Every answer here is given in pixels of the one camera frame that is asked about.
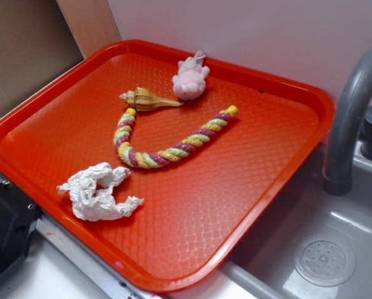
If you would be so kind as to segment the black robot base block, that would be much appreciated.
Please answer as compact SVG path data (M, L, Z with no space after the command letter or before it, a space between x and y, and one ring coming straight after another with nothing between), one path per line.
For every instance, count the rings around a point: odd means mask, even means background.
M13 183L0 183L0 281L27 258L38 205Z

